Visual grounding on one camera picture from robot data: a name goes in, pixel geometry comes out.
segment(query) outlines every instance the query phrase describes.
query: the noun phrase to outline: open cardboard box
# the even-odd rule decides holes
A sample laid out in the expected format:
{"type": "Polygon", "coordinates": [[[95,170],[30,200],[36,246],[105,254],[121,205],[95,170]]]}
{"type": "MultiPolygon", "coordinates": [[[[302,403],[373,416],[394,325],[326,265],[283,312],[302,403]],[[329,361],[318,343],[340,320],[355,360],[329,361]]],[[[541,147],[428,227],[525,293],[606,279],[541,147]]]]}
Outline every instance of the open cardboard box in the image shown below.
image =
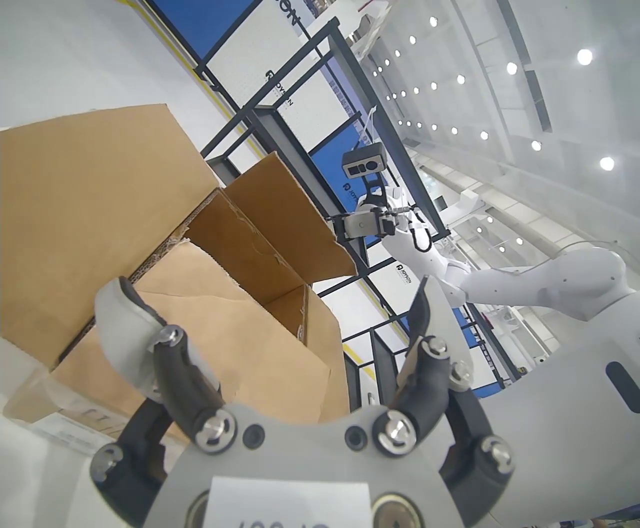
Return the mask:
{"type": "Polygon", "coordinates": [[[289,422],[349,412],[339,327],[308,284],[355,266],[275,154],[221,189],[166,106],[151,105],[0,132],[0,164],[2,336],[52,371],[25,383],[5,416],[34,424],[57,413],[117,436],[141,396],[110,370],[95,332],[80,338],[97,290],[119,275],[143,285],[154,264],[168,291],[139,288],[143,298],[175,297],[166,317],[196,345],[205,337],[193,335],[197,318],[180,316],[185,299],[228,301],[222,289],[246,305],[233,321],[228,303],[209,306],[195,330],[224,336],[225,347],[199,348],[214,372],[217,359],[231,365],[216,372],[227,400],[289,422]],[[185,246],[170,248],[185,232],[212,259],[199,252],[177,263],[185,246]],[[247,335],[263,348],[247,349],[247,335]]]}

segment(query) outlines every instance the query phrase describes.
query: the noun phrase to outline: ceiling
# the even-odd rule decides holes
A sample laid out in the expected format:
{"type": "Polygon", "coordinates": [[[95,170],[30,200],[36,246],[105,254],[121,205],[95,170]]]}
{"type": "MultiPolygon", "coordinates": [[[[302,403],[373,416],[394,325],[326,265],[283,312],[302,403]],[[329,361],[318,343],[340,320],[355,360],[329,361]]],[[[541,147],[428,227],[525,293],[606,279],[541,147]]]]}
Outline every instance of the ceiling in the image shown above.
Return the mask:
{"type": "Polygon", "coordinates": [[[412,149],[639,256],[638,50],[637,0],[404,0],[362,65],[412,149]]]}

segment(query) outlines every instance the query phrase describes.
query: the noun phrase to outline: metal bolt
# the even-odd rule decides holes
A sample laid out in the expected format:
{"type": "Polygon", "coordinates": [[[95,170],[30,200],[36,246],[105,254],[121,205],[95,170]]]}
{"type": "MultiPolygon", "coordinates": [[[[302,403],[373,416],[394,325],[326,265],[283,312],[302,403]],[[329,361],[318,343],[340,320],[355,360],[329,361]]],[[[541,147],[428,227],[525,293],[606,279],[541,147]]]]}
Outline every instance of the metal bolt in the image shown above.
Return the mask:
{"type": "Polygon", "coordinates": [[[402,420],[390,420],[385,427],[385,432],[395,444],[406,444],[410,437],[409,429],[402,420]]]}
{"type": "Polygon", "coordinates": [[[224,409],[218,409],[196,433],[196,444],[205,453],[224,451],[236,437],[236,420],[224,409]]]}
{"type": "Polygon", "coordinates": [[[89,466],[93,482],[102,483],[124,457],[118,444],[103,445],[94,455],[89,466]]]}
{"type": "Polygon", "coordinates": [[[471,369],[464,361],[458,361],[451,365],[451,376],[457,381],[468,382],[471,378],[471,369]]]}
{"type": "Polygon", "coordinates": [[[447,342],[441,337],[434,336],[429,339],[429,350],[436,355],[444,354],[447,351],[447,342]]]}
{"type": "Polygon", "coordinates": [[[184,330],[180,326],[168,324],[157,333],[155,343],[165,343],[169,346],[176,346],[183,335],[184,330]]]}
{"type": "Polygon", "coordinates": [[[409,453],[417,443],[411,420],[399,411],[387,411],[387,418],[384,433],[378,433],[380,445],[391,454],[409,453]]]}
{"type": "Polygon", "coordinates": [[[471,368],[464,361],[457,361],[451,365],[449,376],[450,387],[457,392],[464,392],[471,387],[471,368]]]}
{"type": "Polygon", "coordinates": [[[428,335],[420,343],[422,350],[428,355],[436,359],[446,359],[449,357],[447,352],[447,342],[436,335],[428,335]]]}
{"type": "Polygon", "coordinates": [[[503,475],[512,473],[515,469],[513,455],[509,445],[499,436],[488,436],[480,444],[480,449],[487,453],[503,475]]]}

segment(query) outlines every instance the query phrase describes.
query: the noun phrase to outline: white robot body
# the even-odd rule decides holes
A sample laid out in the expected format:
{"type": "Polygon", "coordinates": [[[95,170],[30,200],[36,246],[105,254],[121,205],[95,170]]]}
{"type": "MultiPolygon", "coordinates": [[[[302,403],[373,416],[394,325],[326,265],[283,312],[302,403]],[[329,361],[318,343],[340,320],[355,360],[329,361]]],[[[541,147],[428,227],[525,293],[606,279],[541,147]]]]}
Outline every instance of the white robot body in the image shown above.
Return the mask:
{"type": "MultiPolygon", "coordinates": [[[[390,207],[408,205],[402,189],[386,190],[390,207]]],[[[640,502],[640,292],[627,285],[622,258],[587,248],[533,267],[470,271],[435,247],[417,251],[408,227],[415,226],[421,248],[429,237],[413,212],[406,217],[382,244],[417,277],[437,277],[451,307],[467,301],[543,306],[588,322],[577,341],[483,399],[494,430],[517,453],[518,468],[481,525],[545,525],[640,502]],[[618,383],[635,403],[614,384],[616,372],[625,377],[620,366],[627,378],[618,383]]],[[[434,435],[426,443],[437,452],[448,446],[435,444],[446,441],[434,435]]]]}
{"type": "Polygon", "coordinates": [[[640,380],[638,313],[640,292],[625,296],[592,318],[577,341],[482,400],[518,454],[492,511],[504,528],[593,518],[640,502],[640,408],[625,402],[610,367],[619,363],[640,380]]]}

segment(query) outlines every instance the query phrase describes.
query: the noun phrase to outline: ceiling light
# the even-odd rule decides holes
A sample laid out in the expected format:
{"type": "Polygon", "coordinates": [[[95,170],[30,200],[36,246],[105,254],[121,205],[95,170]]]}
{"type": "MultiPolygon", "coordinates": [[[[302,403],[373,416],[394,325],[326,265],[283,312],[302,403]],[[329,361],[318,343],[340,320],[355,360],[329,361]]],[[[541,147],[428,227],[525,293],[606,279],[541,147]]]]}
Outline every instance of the ceiling light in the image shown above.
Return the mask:
{"type": "Polygon", "coordinates": [[[578,52],[578,62],[582,66],[591,64],[592,60],[593,60],[593,53],[591,52],[590,49],[581,49],[578,52]]]}
{"type": "Polygon", "coordinates": [[[612,157],[603,157],[600,160],[600,166],[604,169],[604,170],[612,170],[613,166],[616,164],[615,161],[613,161],[612,157]]]}

